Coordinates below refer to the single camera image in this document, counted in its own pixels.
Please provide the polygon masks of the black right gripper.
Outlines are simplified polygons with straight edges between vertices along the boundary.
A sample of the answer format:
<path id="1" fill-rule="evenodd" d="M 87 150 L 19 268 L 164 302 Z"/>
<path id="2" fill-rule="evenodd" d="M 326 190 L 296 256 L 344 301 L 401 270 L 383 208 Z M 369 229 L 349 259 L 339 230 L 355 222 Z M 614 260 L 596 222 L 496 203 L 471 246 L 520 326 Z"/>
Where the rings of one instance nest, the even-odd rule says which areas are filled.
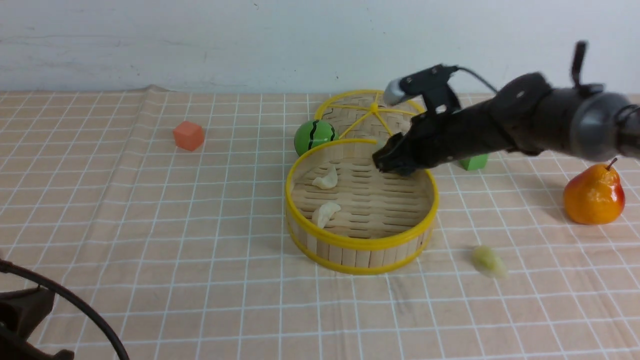
<path id="1" fill-rule="evenodd" d="M 372 154 L 375 168 L 380 173 L 409 177 L 417 170 L 510 150 L 511 137 L 493 114 L 501 100 L 494 96 L 464 109 L 431 113 L 412 121 L 409 132 L 395 133 L 384 151 Z"/>

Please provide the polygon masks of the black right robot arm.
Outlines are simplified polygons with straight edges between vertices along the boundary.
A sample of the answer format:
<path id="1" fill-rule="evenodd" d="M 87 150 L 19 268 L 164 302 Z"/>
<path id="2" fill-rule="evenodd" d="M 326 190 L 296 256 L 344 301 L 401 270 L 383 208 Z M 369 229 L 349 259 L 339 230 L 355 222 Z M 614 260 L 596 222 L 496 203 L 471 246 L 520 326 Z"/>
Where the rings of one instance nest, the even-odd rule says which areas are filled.
<path id="1" fill-rule="evenodd" d="M 373 153 L 382 173 L 415 171 L 494 152 L 536 157 L 555 151 L 590 162 L 640 157 L 639 106 L 601 83 L 582 83 L 587 43 L 574 48 L 573 86 L 553 88 L 538 71 L 495 89 L 489 100 L 462 108 L 449 85 L 460 66 L 437 64 L 392 80 L 383 100 L 396 106 L 421 96 L 426 110 L 407 132 L 391 136 Z"/>

